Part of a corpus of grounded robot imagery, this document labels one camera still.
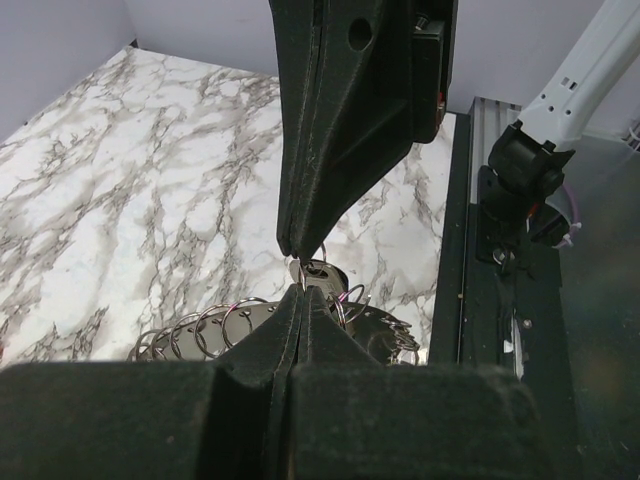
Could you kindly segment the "round metal keyring disc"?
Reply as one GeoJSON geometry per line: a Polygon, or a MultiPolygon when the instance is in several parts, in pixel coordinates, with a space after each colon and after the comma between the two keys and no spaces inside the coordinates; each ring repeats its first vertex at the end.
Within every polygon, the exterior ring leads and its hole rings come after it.
{"type": "Polygon", "coordinates": [[[186,314],[173,323],[142,333],[128,353],[130,362],[209,361],[226,359],[239,348],[249,354],[291,356],[301,321],[311,314],[329,331],[331,346],[353,341],[383,365],[420,364],[420,345],[411,325],[370,305],[358,284],[345,293],[331,293],[316,306],[305,304],[305,294],[292,288],[280,302],[248,297],[231,304],[216,304],[186,314]]]}

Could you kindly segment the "aluminium frame rail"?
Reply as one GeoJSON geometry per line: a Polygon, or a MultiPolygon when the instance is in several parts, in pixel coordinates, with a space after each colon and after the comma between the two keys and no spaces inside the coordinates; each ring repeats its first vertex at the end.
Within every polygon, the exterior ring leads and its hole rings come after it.
{"type": "Polygon", "coordinates": [[[480,167],[488,164],[493,145],[506,127],[515,122],[521,106],[483,97],[475,97],[471,114],[471,177],[470,202],[478,203],[480,167]]]}

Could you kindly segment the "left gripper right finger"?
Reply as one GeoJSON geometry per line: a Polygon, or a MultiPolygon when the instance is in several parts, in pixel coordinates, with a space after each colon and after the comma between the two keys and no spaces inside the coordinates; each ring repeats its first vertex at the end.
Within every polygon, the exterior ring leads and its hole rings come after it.
{"type": "Polygon", "coordinates": [[[573,442],[533,391],[497,366],[383,366],[292,285],[298,326],[287,382],[284,479],[576,479],[573,442]]]}

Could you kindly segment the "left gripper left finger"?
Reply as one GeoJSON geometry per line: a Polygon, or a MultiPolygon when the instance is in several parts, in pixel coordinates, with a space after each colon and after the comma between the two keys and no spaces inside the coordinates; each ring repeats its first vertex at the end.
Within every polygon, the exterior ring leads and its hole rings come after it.
{"type": "Polygon", "coordinates": [[[289,356],[31,363],[1,374],[5,479],[284,479],[289,356]]]}

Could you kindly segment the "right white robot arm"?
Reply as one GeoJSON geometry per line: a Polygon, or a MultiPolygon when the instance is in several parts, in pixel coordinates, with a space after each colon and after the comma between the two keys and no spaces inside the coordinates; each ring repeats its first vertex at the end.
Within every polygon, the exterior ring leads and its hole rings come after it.
{"type": "MultiPolygon", "coordinates": [[[[309,261],[340,217],[416,143],[434,140],[453,67],[454,1],[274,1],[283,157],[276,238],[309,261]]],[[[562,184],[574,144],[639,54],[639,5],[607,1],[494,144],[488,214],[516,244],[562,184]]]]}

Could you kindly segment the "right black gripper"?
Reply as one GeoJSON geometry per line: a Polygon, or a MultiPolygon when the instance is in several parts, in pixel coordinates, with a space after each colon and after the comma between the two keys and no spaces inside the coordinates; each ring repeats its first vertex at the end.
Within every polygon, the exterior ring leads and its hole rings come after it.
{"type": "Polygon", "coordinates": [[[451,84],[458,1],[269,5],[283,127],[276,237],[283,254],[307,261],[408,153],[413,127],[416,143],[436,137],[451,84]]]}

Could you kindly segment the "key with black tag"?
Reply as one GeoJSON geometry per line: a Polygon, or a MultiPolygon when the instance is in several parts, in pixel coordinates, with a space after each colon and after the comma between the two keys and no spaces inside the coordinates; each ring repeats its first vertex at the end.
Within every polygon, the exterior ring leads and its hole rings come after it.
{"type": "Polygon", "coordinates": [[[333,296],[339,297],[349,290],[349,280],[340,268],[327,261],[324,244],[321,244],[320,250],[320,259],[311,259],[306,264],[293,259],[289,262],[288,269],[294,282],[302,286],[318,287],[325,299],[331,300],[333,296]]]}

